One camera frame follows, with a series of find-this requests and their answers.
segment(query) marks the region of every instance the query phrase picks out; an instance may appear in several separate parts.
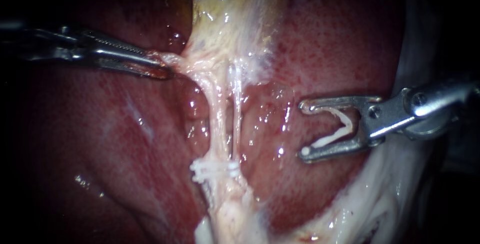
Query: clip applier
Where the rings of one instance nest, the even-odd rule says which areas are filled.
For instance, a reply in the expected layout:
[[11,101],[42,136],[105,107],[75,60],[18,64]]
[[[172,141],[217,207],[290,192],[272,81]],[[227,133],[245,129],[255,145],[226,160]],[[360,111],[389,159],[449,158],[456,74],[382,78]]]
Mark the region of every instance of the clip applier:
[[403,88],[386,101],[376,96],[345,96],[306,99],[298,108],[307,115],[328,108],[355,108],[360,113],[358,130],[348,140],[321,147],[303,147],[297,156],[305,163],[330,159],[375,147],[389,133],[401,133],[412,140],[434,139],[459,119],[457,105],[465,104],[478,91],[478,81],[449,79],[416,88]]
[[148,57],[144,49],[82,27],[33,27],[24,21],[10,20],[0,22],[0,32],[4,53],[30,63],[97,68],[156,79],[173,75],[169,66]]

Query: clip applier jaw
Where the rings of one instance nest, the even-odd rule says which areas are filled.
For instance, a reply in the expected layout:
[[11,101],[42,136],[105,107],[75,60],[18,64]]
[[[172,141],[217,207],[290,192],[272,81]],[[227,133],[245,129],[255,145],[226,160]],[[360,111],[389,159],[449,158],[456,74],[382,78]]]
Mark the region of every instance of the clip applier jaw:
[[[12,23],[0,26],[11,28]],[[23,24],[8,35],[3,46],[21,60],[96,68],[139,77],[167,79],[173,70],[162,61],[148,57],[144,49],[82,27],[63,24],[32,27]]]
[[304,114],[312,115],[329,108],[355,108],[361,118],[353,138],[320,147],[314,147],[313,143],[302,148],[297,156],[305,163],[312,163],[367,150],[383,143],[385,136],[393,132],[412,140],[434,139],[459,119],[454,105],[464,104],[478,86],[478,82],[451,79],[403,88],[386,101],[370,96],[303,100],[298,108]]

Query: white clip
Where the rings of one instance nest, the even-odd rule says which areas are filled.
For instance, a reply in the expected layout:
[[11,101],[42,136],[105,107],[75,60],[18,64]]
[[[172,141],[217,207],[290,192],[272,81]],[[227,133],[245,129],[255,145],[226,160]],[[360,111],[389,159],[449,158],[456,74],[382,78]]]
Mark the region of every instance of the white clip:
[[190,165],[194,176],[193,182],[203,183],[206,179],[215,177],[235,178],[240,175],[240,163],[238,161],[216,161],[196,159]]

